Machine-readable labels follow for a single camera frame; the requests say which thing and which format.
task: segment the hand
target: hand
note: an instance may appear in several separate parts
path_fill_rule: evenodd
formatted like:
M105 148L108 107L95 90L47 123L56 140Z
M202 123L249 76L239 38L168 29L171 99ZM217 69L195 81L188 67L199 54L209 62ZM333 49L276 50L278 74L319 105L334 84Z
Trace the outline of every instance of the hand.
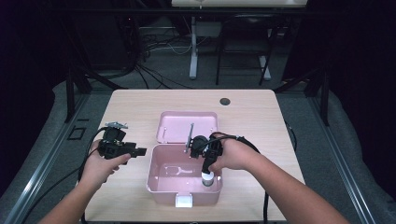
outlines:
M223 136L222 133L216 133L216 137ZM251 157L259 156L260 154L248 147L242 142L236 141L232 138L220 140L223 145L223 154L218 157L218 160L209 166L212 172L218 172L226 167L233 170L246 170L247 164L251 161Z
M117 158L106 160L99 155L98 147L99 140L94 141L91 147L93 153L87 159L82 178L79 181L79 183L88 185L93 190L98 190L110 175L120 169L119 165L131 159L131 155L127 153Z

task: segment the white cylindrical object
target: white cylindrical object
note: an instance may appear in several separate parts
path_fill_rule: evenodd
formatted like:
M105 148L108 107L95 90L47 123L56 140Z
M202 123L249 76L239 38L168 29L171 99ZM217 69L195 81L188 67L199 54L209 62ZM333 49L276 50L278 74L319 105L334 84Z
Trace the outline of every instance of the white cylindrical object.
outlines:
M202 183L205 186L207 187L212 186L214 180L215 180L215 174L213 172L210 172L210 174L205 174L204 172L202 172Z

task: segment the open pink container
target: open pink container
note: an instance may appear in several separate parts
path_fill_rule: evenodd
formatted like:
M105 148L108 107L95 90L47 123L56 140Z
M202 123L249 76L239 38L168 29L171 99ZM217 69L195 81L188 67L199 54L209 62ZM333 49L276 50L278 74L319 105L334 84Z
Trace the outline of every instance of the open pink container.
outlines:
M209 136L218 129L213 112L166 111L161 114L157 132L160 143L152 150L147 188L154 201L176 207L214 204L222 189L221 173L215 174L213 185L202 183L203 158L191 159L185 153L191 124L191 137Z

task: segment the white desk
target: white desk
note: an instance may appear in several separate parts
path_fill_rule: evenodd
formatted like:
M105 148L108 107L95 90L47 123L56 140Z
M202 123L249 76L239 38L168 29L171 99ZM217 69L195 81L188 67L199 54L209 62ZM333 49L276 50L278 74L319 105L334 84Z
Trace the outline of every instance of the white desk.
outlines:
M172 7L305 7L307 0L172 0ZM191 20L191 63L190 79L196 79L198 67L198 48L196 46L197 23ZM265 65L265 58L260 57L260 64ZM271 80L267 69L264 80Z
M229 105L219 100L228 98ZM175 208L156 204L146 188L160 115L167 110L215 112L219 130L244 135L262 154L304 182L275 94L267 90L114 91L100 127L108 121L127 123L125 142L148 149L130 159L96 192L86 209L89 221L204 222L260 221L264 190L245 171L223 169L219 201L210 206ZM270 200L269 220L285 220Z

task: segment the person's right arm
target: person's right arm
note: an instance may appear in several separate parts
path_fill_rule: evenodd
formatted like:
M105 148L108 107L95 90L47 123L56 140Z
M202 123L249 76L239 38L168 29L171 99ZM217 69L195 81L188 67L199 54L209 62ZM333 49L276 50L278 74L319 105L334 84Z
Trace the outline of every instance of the person's right arm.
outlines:
M290 223L348 223L328 202L265 156L234 139L221 140L223 155L209 169L224 167L251 173Z

